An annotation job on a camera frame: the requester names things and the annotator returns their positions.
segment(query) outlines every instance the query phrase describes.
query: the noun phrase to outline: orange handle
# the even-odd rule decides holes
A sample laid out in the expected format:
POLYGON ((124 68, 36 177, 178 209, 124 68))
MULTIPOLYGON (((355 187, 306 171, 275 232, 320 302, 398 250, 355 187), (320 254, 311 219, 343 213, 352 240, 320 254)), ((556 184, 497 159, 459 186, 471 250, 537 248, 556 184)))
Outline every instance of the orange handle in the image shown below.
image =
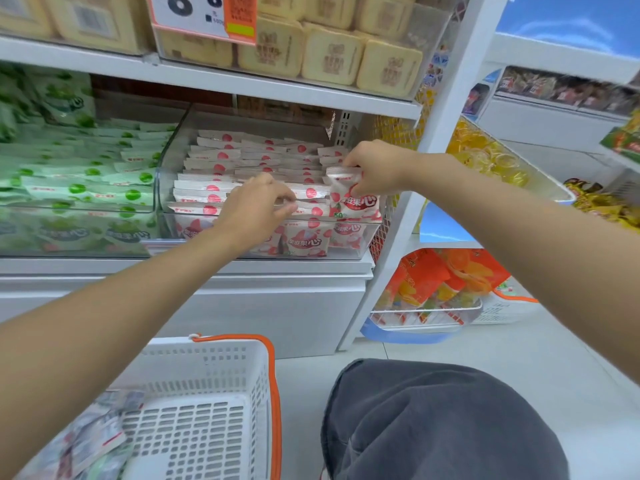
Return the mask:
POLYGON ((502 293, 502 291, 498 291, 497 289, 493 290, 496 295, 498 295, 502 299, 508 299, 509 301, 526 301, 528 303, 540 303, 535 298, 529 298, 528 296, 507 296, 502 293))
POLYGON ((271 394, 271 418, 273 425, 273 455, 271 457, 271 476, 269 480, 280 480, 282 469, 282 416, 280 415, 280 393, 276 382, 276 350, 267 337, 261 335, 216 335, 215 337, 203 337, 201 333, 190 335, 196 343, 215 342, 218 340, 257 340, 265 347, 269 354, 269 392, 271 394))

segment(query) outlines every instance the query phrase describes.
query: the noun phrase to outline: yellow rectangular package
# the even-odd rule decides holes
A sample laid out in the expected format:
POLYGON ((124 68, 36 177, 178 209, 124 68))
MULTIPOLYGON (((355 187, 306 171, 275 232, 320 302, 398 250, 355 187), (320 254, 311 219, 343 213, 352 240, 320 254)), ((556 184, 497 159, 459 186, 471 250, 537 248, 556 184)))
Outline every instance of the yellow rectangular package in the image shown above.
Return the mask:
POLYGON ((256 45, 238 45, 238 65, 248 71, 297 77, 304 53, 302 24, 260 15, 256 24, 256 45))
POLYGON ((415 0, 360 0, 356 28, 391 40, 406 35, 415 0))
POLYGON ((41 39, 56 34, 42 0, 2 0, 0 30, 41 39))
POLYGON ((231 42, 169 30, 157 30, 156 33, 167 57, 218 67, 231 67, 234 63, 231 42))
POLYGON ((358 0, 307 0, 305 20, 337 29, 348 29, 358 0))
POLYGON ((258 0, 258 12, 300 20, 305 12, 305 0, 258 0))
POLYGON ((389 96, 408 96, 420 72, 422 52, 362 32, 354 33, 366 41, 357 87, 389 96))
POLYGON ((364 51, 363 40, 349 32, 304 23, 307 35, 302 77, 352 85, 364 51))
POLYGON ((44 0, 63 39, 128 54, 149 49, 144 0, 44 0))

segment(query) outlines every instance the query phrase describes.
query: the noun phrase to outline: white plastic basket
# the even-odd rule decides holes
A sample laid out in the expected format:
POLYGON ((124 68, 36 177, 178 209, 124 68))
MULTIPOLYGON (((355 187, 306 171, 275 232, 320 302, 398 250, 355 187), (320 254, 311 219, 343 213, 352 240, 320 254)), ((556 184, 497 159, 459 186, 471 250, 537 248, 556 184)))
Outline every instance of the white plastic basket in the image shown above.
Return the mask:
POLYGON ((280 397, 270 341, 153 339, 113 383, 146 392, 124 414, 122 480, 279 480, 280 397))
POLYGON ((519 322, 540 311, 542 305, 516 279, 509 278, 505 284, 512 293, 496 289, 483 297, 483 311, 474 325, 519 322))

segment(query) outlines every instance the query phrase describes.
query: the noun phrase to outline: gray fabric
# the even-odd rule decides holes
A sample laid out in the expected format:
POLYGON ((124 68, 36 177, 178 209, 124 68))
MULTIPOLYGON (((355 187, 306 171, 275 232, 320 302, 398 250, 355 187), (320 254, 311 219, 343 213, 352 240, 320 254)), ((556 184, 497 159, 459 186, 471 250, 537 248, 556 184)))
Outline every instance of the gray fabric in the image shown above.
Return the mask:
POLYGON ((556 435, 511 387, 459 365, 363 359, 321 432, 333 480, 567 480, 556 435))

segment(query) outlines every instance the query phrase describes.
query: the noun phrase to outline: price sign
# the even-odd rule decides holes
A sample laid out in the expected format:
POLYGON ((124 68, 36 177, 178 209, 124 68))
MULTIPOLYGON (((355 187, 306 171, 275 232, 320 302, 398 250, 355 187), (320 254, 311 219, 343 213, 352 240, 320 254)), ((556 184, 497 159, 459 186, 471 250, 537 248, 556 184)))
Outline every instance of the price sign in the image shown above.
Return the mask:
POLYGON ((148 1, 155 27, 255 45, 257 0, 148 1))

